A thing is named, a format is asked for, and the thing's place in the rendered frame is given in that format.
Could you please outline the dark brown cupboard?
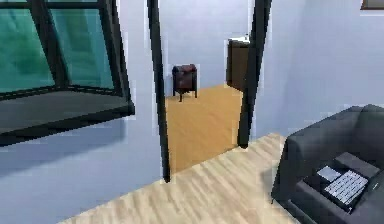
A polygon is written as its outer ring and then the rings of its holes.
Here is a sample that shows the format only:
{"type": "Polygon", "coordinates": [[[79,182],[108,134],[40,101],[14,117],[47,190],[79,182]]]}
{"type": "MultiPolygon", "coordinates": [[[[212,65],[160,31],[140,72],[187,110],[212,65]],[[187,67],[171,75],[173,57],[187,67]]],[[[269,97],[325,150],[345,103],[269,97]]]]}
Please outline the dark brown cupboard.
{"type": "Polygon", "coordinates": [[[245,41],[230,39],[228,41],[227,50],[227,85],[239,91],[244,91],[249,43],[245,41]]]}

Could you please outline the dark grey sofa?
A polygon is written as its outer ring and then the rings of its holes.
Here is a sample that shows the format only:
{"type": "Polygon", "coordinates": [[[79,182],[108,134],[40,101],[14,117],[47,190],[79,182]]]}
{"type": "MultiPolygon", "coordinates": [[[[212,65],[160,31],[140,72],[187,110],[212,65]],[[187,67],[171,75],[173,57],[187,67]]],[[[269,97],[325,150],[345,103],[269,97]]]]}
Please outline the dark grey sofa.
{"type": "Polygon", "coordinates": [[[288,136],[271,197],[300,224],[384,224],[384,108],[353,106],[288,136]],[[348,171],[367,180],[354,200],[325,190],[348,171]]]}

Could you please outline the black framed window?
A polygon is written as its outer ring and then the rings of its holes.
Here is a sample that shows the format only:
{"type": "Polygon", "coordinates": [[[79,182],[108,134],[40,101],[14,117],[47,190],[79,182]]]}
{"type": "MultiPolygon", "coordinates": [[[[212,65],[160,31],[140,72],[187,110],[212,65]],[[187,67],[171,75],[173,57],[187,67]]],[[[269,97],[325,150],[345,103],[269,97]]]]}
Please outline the black framed window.
{"type": "Polygon", "coordinates": [[[134,112],[117,0],[0,0],[0,147],[134,112]]]}

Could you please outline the black door frame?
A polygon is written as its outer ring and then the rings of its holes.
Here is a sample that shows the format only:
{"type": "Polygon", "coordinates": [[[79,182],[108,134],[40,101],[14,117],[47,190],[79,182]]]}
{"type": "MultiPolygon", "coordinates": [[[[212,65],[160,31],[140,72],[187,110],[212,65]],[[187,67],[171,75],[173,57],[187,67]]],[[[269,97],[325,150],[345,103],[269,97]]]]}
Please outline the black door frame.
{"type": "MultiPolygon", "coordinates": [[[[272,0],[255,0],[247,72],[244,83],[245,90],[243,92],[237,136],[237,145],[243,149],[246,149],[249,144],[253,112],[270,18],[271,3],[272,0]]],[[[169,183],[171,181],[171,168],[169,160],[158,0],[147,0],[147,10],[160,136],[162,173],[163,180],[166,183],[169,183]]]]}

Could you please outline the dark framed wall picture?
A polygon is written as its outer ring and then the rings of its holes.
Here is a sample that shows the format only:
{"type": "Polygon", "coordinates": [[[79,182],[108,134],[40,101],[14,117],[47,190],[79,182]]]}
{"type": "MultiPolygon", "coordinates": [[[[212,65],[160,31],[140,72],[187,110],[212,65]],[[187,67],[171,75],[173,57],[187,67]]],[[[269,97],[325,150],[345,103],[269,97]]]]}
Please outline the dark framed wall picture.
{"type": "Polygon", "coordinates": [[[384,0],[362,0],[361,10],[384,10],[384,0]]]}

